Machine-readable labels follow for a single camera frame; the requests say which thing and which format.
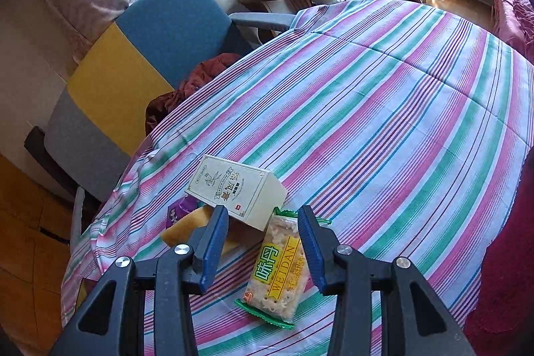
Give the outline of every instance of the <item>wooden floor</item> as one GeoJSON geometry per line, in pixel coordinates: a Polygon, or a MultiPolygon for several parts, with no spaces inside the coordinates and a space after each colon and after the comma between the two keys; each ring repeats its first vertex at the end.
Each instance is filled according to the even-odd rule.
{"type": "Polygon", "coordinates": [[[493,29],[491,7],[477,0],[427,0],[427,5],[463,17],[489,32],[493,29]]]}
{"type": "Polygon", "coordinates": [[[71,211],[0,154],[0,324],[25,356],[61,333],[71,211]]]}

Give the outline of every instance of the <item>dark red garment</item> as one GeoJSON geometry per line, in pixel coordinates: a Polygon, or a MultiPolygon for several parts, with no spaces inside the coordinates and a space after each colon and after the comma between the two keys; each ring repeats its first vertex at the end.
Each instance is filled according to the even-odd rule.
{"type": "Polygon", "coordinates": [[[163,119],[175,110],[186,98],[192,96],[195,91],[212,81],[234,62],[241,58],[236,53],[222,53],[215,58],[198,64],[189,74],[187,80],[183,80],[175,91],[160,95],[152,100],[146,108],[145,132],[148,135],[163,119]]]}
{"type": "Polygon", "coordinates": [[[482,261],[476,309],[464,332],[477,356],[504,356],[534,310],[534,148],[521,172],[511,214],[482,261]]]}

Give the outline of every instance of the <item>plastic wrapper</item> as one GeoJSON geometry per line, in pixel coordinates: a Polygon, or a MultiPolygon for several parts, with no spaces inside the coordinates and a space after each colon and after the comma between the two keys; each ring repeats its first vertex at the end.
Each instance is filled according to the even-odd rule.
{"type": "Polygon", "coordinates": [[[245,294],[236,303],[273,325],[291,328],[309,276],[297,213],[276,208],[245,294]]]}

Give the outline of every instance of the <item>multicolored chair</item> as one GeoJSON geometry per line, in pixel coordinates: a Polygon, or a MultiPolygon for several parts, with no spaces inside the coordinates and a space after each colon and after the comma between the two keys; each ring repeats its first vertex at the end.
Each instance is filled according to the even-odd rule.
{"type": "Polygon", "coordinates": [[[252,47],[236,23],[283,31],[292,15],[236,13],[215,0],[137,0],[98,39],[26,148],[70,193],[106,201],[145,138],[145,111],[200,62],[252,47]]]}

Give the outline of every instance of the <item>silver bolt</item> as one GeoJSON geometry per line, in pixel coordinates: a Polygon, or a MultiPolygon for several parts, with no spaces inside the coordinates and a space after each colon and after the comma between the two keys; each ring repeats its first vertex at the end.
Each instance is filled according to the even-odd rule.
{"type": "Polygon", "coordinates": [[[350,255],[352,252],[352,248],[348,244],[340,244],[337,248],[335,248],[338,254],[341,255],[350,255]]]}
{"type": "Polygon", "coordinates": [[[174,253],[178,255],[185,255],[187,254],[191,248],[187,244],[179,244],[178,246],[175,246],[174,253]]]}
{"type": "Polygon", "coordinates": [[[408,267],[410,267],[410,265],[412,265],[410,260],[408,260],[407,258],[404,258],[404,257],[398,257],[395,263],[400,268],[408,268],[408,267]]]}
{"type": "Polygon", "coordinates": [[[118,257],[115,260],[115,264],[117,264],[117,267],[126,267],[128,264],[130,264],[130,258],[128,258],[128,257],[118,257]]]}

